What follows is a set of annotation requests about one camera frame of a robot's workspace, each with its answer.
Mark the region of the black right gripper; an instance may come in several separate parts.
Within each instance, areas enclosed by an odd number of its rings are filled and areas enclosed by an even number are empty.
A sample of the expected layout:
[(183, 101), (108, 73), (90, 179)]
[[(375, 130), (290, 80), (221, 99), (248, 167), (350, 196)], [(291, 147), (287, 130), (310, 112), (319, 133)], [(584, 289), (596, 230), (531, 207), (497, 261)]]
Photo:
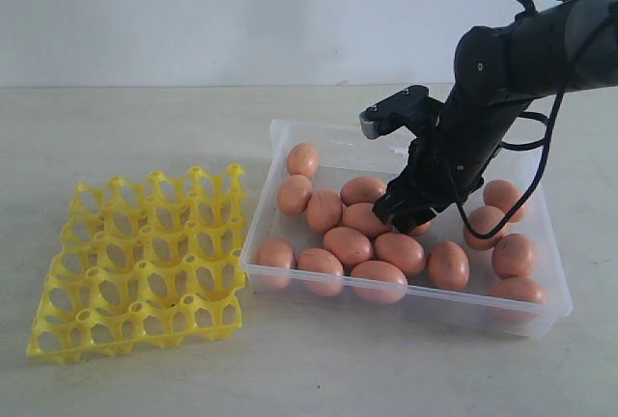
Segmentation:
[(382, 223), (410, 234), (480, 187), (483, 173), (512, 125), (512, 105), (472, 106), (424, 97), (403, 117), (415, 139), (406, 168), (373, 204)]

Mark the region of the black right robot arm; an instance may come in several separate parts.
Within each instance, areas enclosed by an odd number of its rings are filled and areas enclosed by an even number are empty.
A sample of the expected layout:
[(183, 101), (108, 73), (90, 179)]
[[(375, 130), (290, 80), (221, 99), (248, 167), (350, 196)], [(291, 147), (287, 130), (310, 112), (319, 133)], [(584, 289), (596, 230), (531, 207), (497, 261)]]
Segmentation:
[(536, 99), (617, 84), (617, 0), (572, 0), (505, 27), (475, 26), (460, 39), (445, 101), (409, 86), (360, 115), (364, 135), (405, 127), (407, 166), (373, 206), (406, 233), (483, 183), (511, 125)]

